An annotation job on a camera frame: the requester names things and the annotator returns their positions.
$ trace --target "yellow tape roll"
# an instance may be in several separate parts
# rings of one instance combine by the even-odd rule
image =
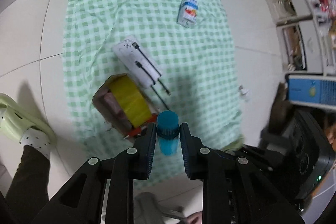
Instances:
[[[109,85],[109,89],[135,128],[142,125],[152,116],[138,87],[127,75],[113,81]]]

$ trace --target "white bottle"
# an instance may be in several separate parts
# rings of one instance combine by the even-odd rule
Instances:
[[[187,28],[195,25],[197,10],[197,0],[182,0],[177,23]]]

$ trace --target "human hand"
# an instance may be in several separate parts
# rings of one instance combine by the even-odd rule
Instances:
[[[194,213],[185,220],[188,224],[202,224],[202,212]]]
[[[336,143],[336,124],[333,124],[329,127],[327,127],[325,130],[325,135],[327,136],[327,139],[329,143],[333,146],[333,149],[335,150],[335,143]]]

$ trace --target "black cable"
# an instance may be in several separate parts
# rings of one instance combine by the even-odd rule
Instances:
[[[157,72],[157,74],[159,74],[160,75],[160,77],[162,76],[162,74],[157,70],[157,68],[152,64],[152,62],[147,58],[147,56],[145,56],[145,54],[140,50],[140,48],[139,48],[139,45],[136,43],[136,42],[134,42],[133,44],[132,44],[132,46],[136,49],[136,50],[138,50],[141,54],[142,54],[142,56],[144,57],[144,58],[146,58],[146,60],[148,61],[148,63],[150,63],[151,65],[152,65],[152,67],[154,68],[154,70],[156,70],[156,72]],[[164,85],[164,83],[162,83],[162,81],[160,80],[160,79],[157,79],[157,81],[160,83],[160,85],[164,88],[164,90],[166,91],[166,93],[168,94],[168,95],[170,95],[170,91],[169,91],[169,89]]]
[[[157,81],[158,81],[158,82],[161,84],[161,86],[165,89],[166,93],[167,93],[168,95],[170,95],[170,91],[169,91],[169,89],[167,89],[167,87],[161,82],[161,80],[158,79]]]
[[[153,81],[153,85],[155,85],[155,81],[153,79],[153,77],[148,73],[148,71],[145,70],[145,68],[142,66],[142,64],[139,61],[135,62],[137,67],[142,69]],[[157,95],[157,97],[159,97],[160,101],[162,102],[162,104],[165,106],[165,108],[167,108],[167,110],[170,110],[169,107],[167,106],[167,104],[164,102],[164,100],[161,98],[161,96],[157,93],[157,91],[154,89],[153,85],[151,85],[152,90],[155,92],[155,94]]]
[[[142,66],[142,64],[140,63],[140,62],[138,62],[138,61],[136,61],[135,62],[136,63],[136,65],[138,66],[138,68],[140,68],[140,69],[142,69],[151,79],[152,79],[152,81],[153,81],[153,85],[155,85],[156,83],[155,83],[155,80],[153,79],[153,77],[149,74],[149,72],[148,71],[146,71],[145,70],[145,68]]]
[[[146,58],[146,60],[148,61],[148,63],[150,63],[150,64],[152,65],[152,67],[154,68],[154,70],[156,70],[156,72],[157,72],[160,76],[162,76],[162,74],[156,69],[156,67],[155,67],[155,66],[152,64],[152,62],[147,58],[147,56],[145,56],[144,53],[140,50],[139,45],[138,45],[136,42],[134,42],[134,43],[132,44],[132,46],[133,46],[136,50],[138,50],[138,51],[142,54],[142,56],[143,56],[144,58]]]
[[[155,94],[157,95],[157,97],[159,97],[160,101],[162,102],[162,104],[165,106],[165,108],[167,110],[170,110],[169,107],[167,106],[167,104],[164,102],[164,100],[161,98],[161,96],[157,93],[157,91],[154,89],[154,87],[151,85],[152,90],[155,92]]]

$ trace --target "sock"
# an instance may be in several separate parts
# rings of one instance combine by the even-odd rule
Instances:
[[[30,145],[37,151],[41,152],[48,160],[50,158],[50,140],[48,136],[40,131],[33,128],[29,128],[24,132],[20,140],[20,144]]]

